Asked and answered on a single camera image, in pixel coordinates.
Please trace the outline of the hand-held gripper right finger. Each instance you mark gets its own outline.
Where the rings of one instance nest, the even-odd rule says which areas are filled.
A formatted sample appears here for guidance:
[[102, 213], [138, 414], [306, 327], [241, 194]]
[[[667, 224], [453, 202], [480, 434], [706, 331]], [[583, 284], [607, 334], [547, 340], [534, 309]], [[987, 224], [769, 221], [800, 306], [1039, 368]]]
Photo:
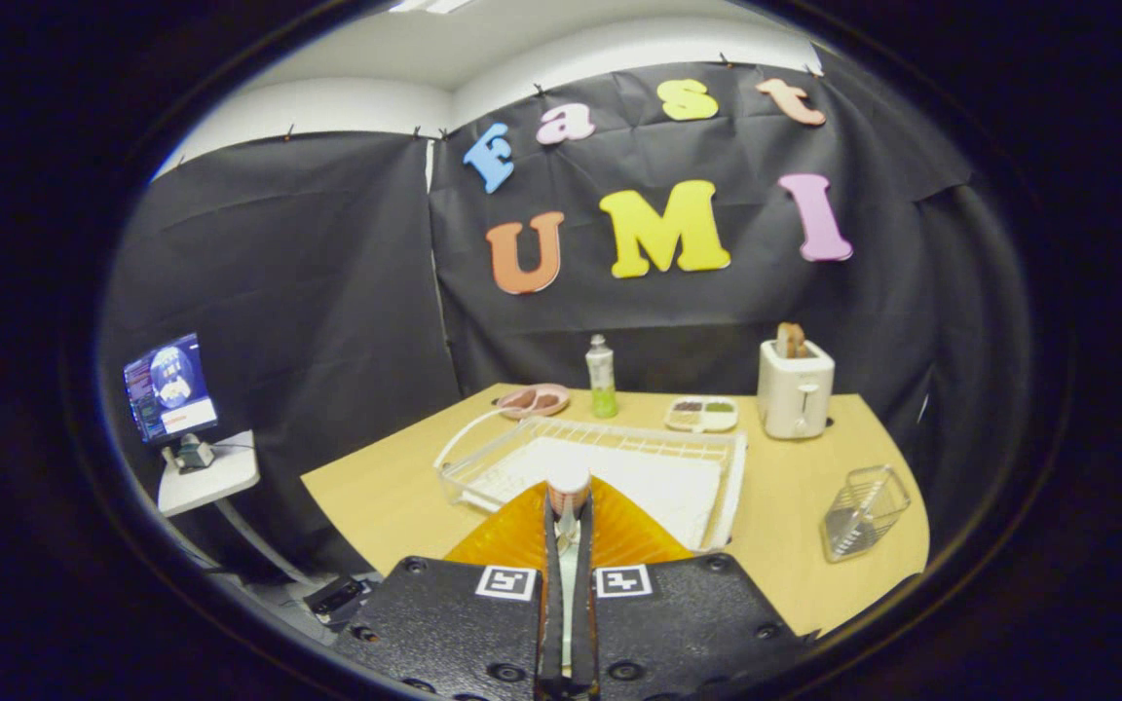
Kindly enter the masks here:
[[695, 554], [619, 489], [594, 479], [576, 679], [597, 700], [727, 700], [801, 661], [797, 633], [730, 554]]

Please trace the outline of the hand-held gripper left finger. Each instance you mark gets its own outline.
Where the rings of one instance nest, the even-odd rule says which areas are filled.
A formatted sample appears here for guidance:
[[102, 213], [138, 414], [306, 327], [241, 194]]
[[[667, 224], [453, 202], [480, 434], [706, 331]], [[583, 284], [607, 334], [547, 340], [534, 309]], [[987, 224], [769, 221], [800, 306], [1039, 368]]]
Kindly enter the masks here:
[[401, 559], [339, 634], [337, 655], [411, 695], [546, 697], [564, 639], [553, 523], [546, 485], [533, 485], [444, 559]]

